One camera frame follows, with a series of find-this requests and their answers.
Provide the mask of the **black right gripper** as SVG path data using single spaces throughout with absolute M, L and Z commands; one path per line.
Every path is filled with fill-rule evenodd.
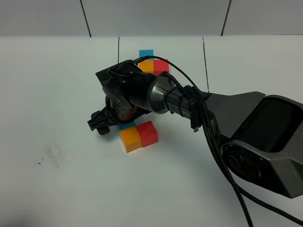
M 106 96 L 106 106 L 101 111 L 96 111 L 91 115 L 88 125 L 91 130 L 97 129 L 99 135 L 106 135 L 110 132 L 109 126 L 127 124 L 140 116 L 142 116 L 142 109 L 139 107 L 134 106 L 126 109 Z

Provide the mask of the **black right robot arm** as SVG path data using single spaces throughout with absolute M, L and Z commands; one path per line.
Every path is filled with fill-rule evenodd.
M 106 107 L 88 125 L 109 128 L 150 112 L 176 113 L 197 131 L 209 122 L 228 168 L 241 179 L 294 198 L 303 193 L 303 105 L 260 92 L 219 95 L 176 85 L 170 75 L 104 70 L 97 77 Z

